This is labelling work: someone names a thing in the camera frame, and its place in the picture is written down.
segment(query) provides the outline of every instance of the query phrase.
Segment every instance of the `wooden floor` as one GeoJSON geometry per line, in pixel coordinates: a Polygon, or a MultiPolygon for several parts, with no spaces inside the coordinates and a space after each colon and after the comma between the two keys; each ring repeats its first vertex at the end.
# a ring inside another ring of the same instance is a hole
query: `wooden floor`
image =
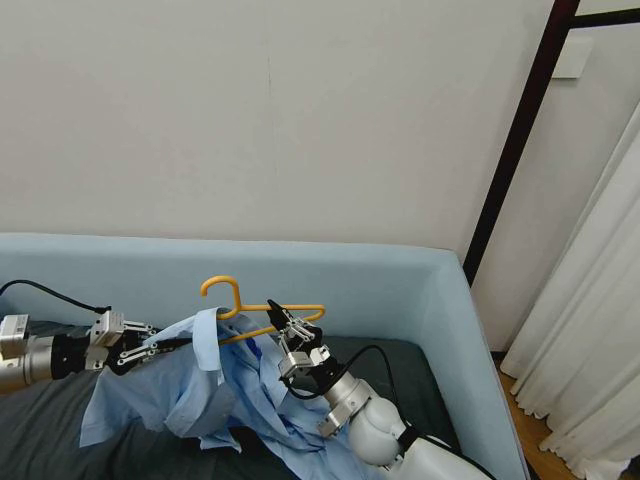
{"type": "MultiPolygon", "coordinates": [[[[538,449],[540,442],[551,434],[551,430],[543,420],[536,420],[533,416],[525,415],[518,408],[513,395],[509,393],[515,380],[500,371],[498,373],[527,461],[542,480],[575,480],[577,477],[571,473],[559,457],[554,453],[541,452],[538,449]]],[[[625,474],[620,480],[632,480],[633,478],[630,474],[625,474]]]]}

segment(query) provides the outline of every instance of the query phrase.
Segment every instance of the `bed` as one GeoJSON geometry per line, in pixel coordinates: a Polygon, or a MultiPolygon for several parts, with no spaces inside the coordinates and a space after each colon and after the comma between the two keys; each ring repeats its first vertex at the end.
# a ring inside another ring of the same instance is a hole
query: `bed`
{"type": "MultiPolygon", "coordinates": [[[[500,480],[528,478],[517,436],[452,252],[417,247],[224,242],[68,235],[1,234],[0,282],[29,278],[130,320],[163,328],[197,310],[228,305],[224,287],[206,299],[198,287],[236,277],[243,300],[323,303],[320,326],[337,356],[365,343],[387,351],[403,410],[500,480]]],[[[28,288],[0,298],[0,314],[29,313],[39,332],[84,331],[94,318],[28,288]]],[[[382,395],[375,356],[354,373],[382,395]]],[[[131,425],[104,444],[79,449],[80,422],[95,374],[36,384],[0,398],[0,468],[7,478],[295,478],[246,429],[244,451],[201,451],[197,440],[131,425]]]]}

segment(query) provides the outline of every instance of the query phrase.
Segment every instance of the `light blue bed frame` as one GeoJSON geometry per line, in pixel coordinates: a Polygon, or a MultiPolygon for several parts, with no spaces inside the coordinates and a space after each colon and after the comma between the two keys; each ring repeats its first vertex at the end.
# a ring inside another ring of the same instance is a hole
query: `light blue bed frame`
{"type": "MultiPolygon", "coordinates": [[[[529,478],[513,423],[454,253],[418,247],[0,234],[0,282],[26,278],[83,302],[113,305],[158,327],[232,301],[323,303],[330,335],[408,340],[424,351],[463,451],[499,480],[529,478]]],[[[79,310],[27,286],[0,298],[0,313],[89,325],[79,310]]],[[[264,314],[255,314],[260,318],[264,314]]]]}

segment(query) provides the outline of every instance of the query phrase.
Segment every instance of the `white wall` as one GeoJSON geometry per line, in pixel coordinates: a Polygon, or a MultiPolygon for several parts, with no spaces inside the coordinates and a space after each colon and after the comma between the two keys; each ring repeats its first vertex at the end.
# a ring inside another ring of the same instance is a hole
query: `white wall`
{"type": "MultiPolygon", "coordinates": [[[[0,230],[463,257],[551,3],[0,2],[0,230]]],[[[476,283],[493,348],[633,108],[626,28],[545,102],[476,283]]]]}
{"type": "MultiPolygon", "coordinates": [[[[583,0],[578,13],[639,6],[583,0]]],[[[526,319],[640,101],[640,25],[572,35],[593,37],[593,51],[579,80],[552,81],[473,287],[496,350],[526,319]]]]}

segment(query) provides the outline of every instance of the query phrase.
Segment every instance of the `light switch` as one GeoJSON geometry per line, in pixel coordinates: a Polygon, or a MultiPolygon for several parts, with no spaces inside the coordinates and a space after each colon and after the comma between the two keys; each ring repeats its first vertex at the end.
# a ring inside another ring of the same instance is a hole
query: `light switch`
{"type": "Polygon", "coordinates": [[[580,78],[592,48],[592,37],[569,36],[564,43],[552,78],[580,78]]]}

